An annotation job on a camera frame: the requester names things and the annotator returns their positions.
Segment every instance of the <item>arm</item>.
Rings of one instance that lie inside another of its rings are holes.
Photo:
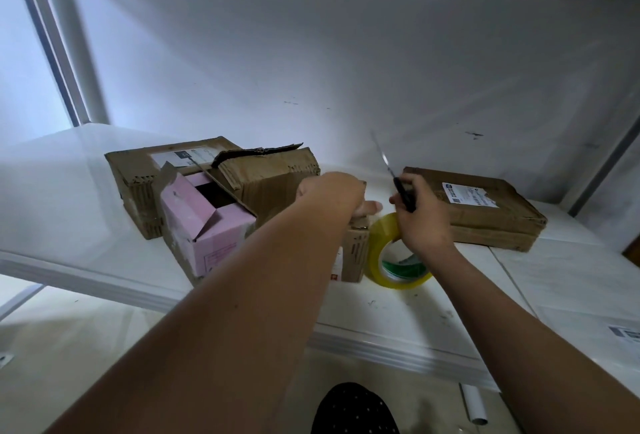
[[[303,354],[349,219],[353,176],[301,184],[257,230],[47,431],[260,432]],[[375,213],[363,210],[361,213]]]
[[[453,244],[444,204],[422,177],[402,178],[417,196],[414,213],[399,196],[390,199],[403,241],[449,296],[526,432],[637,430],[640,399],[472,266]]]

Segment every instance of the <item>floor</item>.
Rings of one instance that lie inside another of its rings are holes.
[[[0,304],[30,283],[0,275]],[[46,287],[0,323],[0,432],[42,432],[162,315]],[[402,434],[518,434],[500,396],[483,391],[489,423],[465,412],[458,384],[308,349],[289,386],[277,431],[310,431],[332,386],[359,382],[388,404]]]

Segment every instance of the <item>yellow tape roll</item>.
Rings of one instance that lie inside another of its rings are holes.
[[[417,278],[403,278],[386,269],[381,260],[384,248],[392,242],[400,239],[400,229],[396,219],[396,213],[389,213],[375,222],[369,228],[369,275],[371,279],[384,287],[391,289],[411,289],[421,285],[431,273],[424,270],[424,275]]]

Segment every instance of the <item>black polka dot fabric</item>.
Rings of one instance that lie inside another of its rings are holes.
[[[341,383],[329,390],[314,418],[311,434],[399,434],[380,397],[359,383]]]

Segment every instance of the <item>clear packing tape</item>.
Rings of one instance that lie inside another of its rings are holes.
[[[390,289],[411,289],[431,273],[400,240],[396,213],[389,213],[369,228],[369,273],[375,283]]]

